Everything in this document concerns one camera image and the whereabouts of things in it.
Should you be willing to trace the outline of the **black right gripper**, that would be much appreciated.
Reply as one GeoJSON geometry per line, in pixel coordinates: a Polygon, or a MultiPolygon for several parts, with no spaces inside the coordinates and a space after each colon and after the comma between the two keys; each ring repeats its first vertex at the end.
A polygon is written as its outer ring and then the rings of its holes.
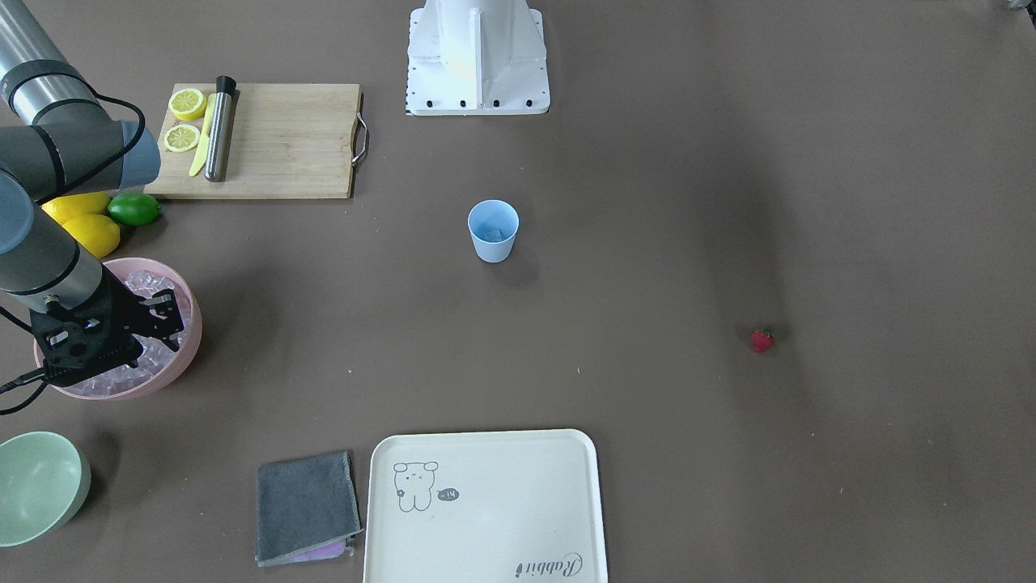
{"type": "Polygon", "coordinates": [[[145,298],[111,273],[85,303],[66,309],[57,301],[31,313],[31,332],[42,354],[45,380],[71,386],[122,366],[136,368],[146,329],[145,298]]]}

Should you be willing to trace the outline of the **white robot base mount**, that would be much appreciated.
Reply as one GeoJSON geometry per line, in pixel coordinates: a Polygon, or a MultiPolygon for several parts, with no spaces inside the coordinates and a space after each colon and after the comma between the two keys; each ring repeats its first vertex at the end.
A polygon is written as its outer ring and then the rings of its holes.
{"type": "Polygon", "coordinates": [[[549,111],[544,19],[525,1],[427,1],[408,19],[405,112],[518,116],[549,111]]]}

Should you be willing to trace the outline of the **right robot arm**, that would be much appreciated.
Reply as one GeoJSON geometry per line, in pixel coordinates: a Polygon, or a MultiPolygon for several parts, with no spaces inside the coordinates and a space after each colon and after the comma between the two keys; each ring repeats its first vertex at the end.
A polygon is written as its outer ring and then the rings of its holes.
{"type": "Polygon", "coordinates": [[[159,144],[143,112],[100,95],[22,1],[2,4],[2,103],[21,121],[2,129],[2,292],[28,310],[42,354],[30,380],[70,386],[136,368],[139,337],[163,336],[162,322],[44,205],[154,181],[159,144]],[[106,104],[134,119],[116,121],[106,104]]]}

